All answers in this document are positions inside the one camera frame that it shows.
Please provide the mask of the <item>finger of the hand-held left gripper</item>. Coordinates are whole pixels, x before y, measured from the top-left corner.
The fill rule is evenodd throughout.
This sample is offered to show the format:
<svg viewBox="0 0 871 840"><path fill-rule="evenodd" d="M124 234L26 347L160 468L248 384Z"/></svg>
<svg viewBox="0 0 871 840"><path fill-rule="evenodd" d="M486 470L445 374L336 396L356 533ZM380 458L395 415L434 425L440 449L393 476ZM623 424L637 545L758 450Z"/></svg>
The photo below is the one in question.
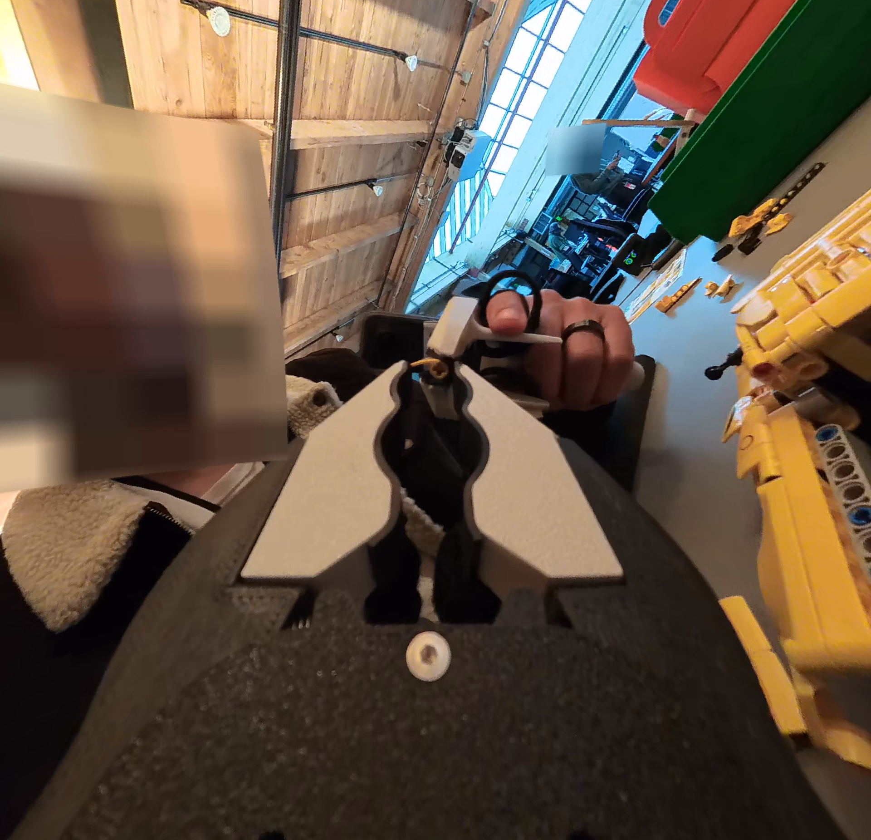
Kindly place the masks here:
<svg viewBox="0 0 871 840"><path fill-rule="evenodd" d="M463 355L474 343L483 339L477 322L479 301L471 297L453 297L446 305L430 334L427 352L430 355Z"/></svg>
<svg viewBox="0 0 871 840"><path fill-rule="evenodd" d="M463 412L462 380L449 377L443 381L437 381L430 376L421 376L421 390L435 419L461 419Z"/></svg>

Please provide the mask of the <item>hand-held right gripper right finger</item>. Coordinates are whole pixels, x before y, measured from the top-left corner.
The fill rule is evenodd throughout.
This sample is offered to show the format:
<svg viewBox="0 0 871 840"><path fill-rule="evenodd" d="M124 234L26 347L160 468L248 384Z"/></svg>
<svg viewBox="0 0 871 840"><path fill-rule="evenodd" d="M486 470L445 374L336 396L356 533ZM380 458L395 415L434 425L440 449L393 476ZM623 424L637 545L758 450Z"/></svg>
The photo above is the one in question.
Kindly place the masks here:
<svg viewBox="0 0 871 840"><path fill-rule="evenodd" d="M517 592L616 585L625 571L580 485L567 447L472 368L455 365L455 452L463 518L435 562L435 610L448 624L490 624Z"/></svg>

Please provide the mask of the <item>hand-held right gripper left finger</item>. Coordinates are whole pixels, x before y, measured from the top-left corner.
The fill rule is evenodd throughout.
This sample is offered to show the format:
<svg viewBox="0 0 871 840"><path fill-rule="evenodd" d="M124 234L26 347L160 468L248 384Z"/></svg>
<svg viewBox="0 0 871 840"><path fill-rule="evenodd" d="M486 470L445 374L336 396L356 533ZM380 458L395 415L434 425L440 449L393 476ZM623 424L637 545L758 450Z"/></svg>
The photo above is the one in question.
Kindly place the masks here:
<svg viewBox="0 0 871 840"><path fill-rule="evenodd" d="M416 624L420 556L404 548L401 485L384 435L408 392L408 363L385 369L313 428L240 569L249 585L341 590L376 624Z"/></svg>

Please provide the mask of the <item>yellow brick car model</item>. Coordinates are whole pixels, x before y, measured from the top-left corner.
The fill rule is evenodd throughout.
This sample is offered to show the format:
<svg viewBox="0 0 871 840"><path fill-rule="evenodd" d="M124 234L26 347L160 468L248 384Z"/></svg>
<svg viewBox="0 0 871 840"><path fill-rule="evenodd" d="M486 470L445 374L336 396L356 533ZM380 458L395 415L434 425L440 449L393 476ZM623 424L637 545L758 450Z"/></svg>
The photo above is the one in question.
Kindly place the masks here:
<svg viewBox="0 0 871 840"><path fill-rule="evenodd" d="M811 745L863 769L869 730L829 688L870 671L870 193L732 308L723 441L760 504L758 584Z"/></svg>

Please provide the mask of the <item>person's left hand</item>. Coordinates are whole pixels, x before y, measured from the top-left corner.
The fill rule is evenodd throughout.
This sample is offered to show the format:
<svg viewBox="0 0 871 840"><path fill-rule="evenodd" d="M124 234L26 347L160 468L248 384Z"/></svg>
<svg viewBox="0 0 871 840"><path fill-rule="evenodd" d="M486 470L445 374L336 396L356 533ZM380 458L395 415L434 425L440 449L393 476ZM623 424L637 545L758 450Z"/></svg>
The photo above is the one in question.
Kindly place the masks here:
<svg viewBox="0 0 871 840"><path fill-rule="evenodd" d="M625 390L635 347L619 307L542 290L538 333L560 343L535 344L511 359L506 388L535 395L551 411L594 410Z"/></svg>

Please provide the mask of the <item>orange bag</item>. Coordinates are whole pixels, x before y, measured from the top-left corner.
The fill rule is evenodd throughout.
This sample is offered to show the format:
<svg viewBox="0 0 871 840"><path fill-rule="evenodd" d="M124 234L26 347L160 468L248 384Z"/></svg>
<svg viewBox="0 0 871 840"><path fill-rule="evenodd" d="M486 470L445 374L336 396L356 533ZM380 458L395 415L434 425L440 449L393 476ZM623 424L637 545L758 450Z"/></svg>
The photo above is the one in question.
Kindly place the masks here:
<svg viewBox="0 0 871 840"><path fill-rule="evenodd" d="M637 92L708 115L797 0L651 0Z"/></svg>

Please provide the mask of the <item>green plastic bin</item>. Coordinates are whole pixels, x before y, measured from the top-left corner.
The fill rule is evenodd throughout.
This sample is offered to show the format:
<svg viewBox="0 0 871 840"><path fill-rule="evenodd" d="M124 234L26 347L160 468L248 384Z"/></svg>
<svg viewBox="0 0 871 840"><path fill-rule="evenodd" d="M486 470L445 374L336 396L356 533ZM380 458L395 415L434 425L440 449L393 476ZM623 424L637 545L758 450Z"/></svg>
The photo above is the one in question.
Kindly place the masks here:
<svg viewBox="0 0 871 840"><path fill-rule="evenodd" d="M718 241L870 94L870 0L796 0L665 172L670 236Z"/></svg>

